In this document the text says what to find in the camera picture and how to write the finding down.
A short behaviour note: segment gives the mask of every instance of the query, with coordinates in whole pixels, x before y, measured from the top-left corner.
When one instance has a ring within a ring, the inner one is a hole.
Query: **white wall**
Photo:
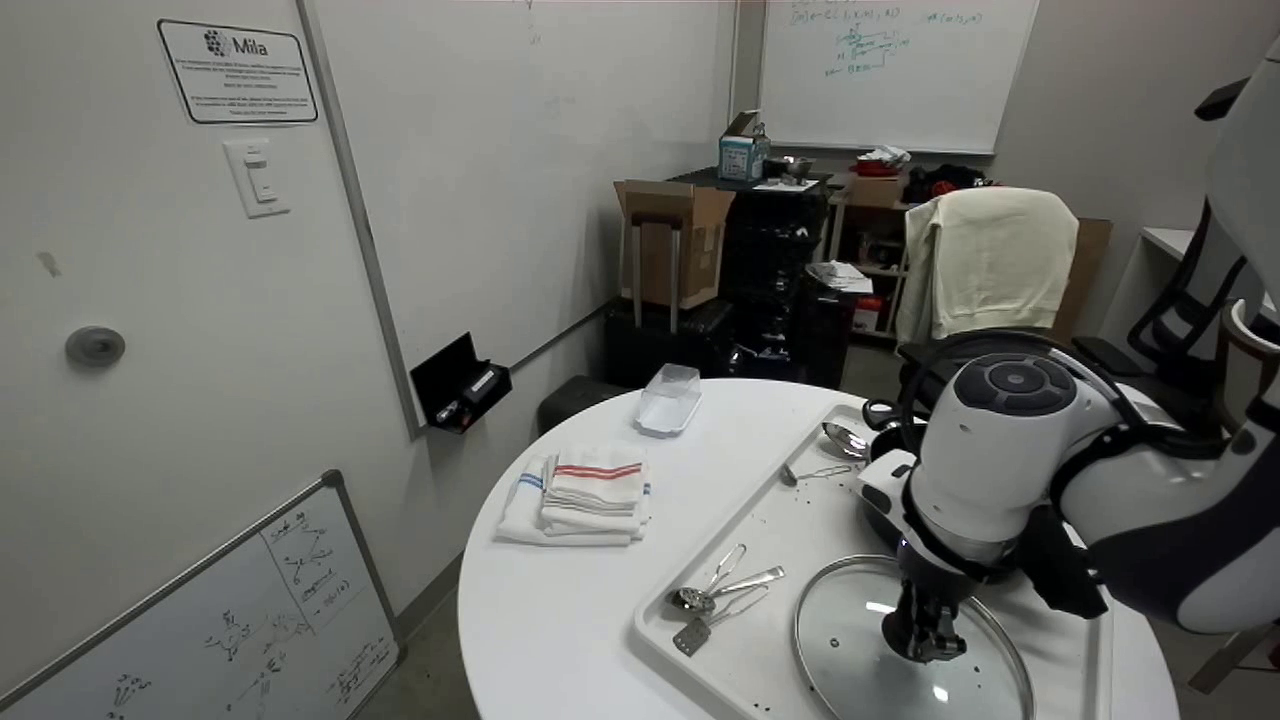
[[[324,469],[403,610],[597,348],[524,369],[474,435],[413,441],[324,124],[192,124],[159,17],[302,32],[294,0],[0,8],[0,693]],[[290,217],[246,219],[228,135],[272,141]],[[124,363],[75,375],[82,326],[120,330]]]
[[[756,100],[759,8],[744,11],[744,103]],[[1198,224],[1212,134],[1193,107],[1253,74],[1277,32],[1277,0],[1042,0],[994,176],[1118,224],[1086,330],[1130,330],[1132,308],[1114,311],[1114,296],[1144,224]]]

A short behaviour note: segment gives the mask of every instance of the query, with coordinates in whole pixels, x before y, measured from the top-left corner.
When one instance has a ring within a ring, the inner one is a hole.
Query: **wall sign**
[[[303,49],[290,32],[159,21],[173,77],[198,124],[312,124]]]

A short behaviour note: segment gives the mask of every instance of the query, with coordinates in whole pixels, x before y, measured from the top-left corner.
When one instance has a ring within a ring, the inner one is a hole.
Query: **light switch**
[[[277,185],[272,155],[267,155],[267,141],[226,141],[226,147],[228,147],[228,166],[238,176],[246,217],[290,211],[281,185]]]

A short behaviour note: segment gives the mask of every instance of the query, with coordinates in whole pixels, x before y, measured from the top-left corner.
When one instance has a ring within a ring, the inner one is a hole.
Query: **round white table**
[[[461,569],[461,647],[481,716],[487,720],[660,720],[710,716],[652,673],[625,634],[634,613],[688,553],[751,501],[792,449],[846,391],[773,380],[705,380],[685,435],[652,441],[634,430],[638,391],[597,405],[533,449],[487,491]],[[496,521],[518,475],[558,449],[645,449],[652,523],[634,547],[500,543]],[[1114,604],[1114,655],[1105,687],[1114,720],[1176,716],[1174,680],[1144,616]]]

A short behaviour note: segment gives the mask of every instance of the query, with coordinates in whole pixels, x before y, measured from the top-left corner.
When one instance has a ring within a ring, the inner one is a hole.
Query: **whiteboard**
[[[770,0],[759,114],[792,147],[994,155],[1042,0]]]
[[[0,708],[3,720],[339,720],[398,663],[339,475],[173,580]]]
[[[615,296],[615,182],[715,166],[731,3],[317,0],[403,369],[496,363]]]

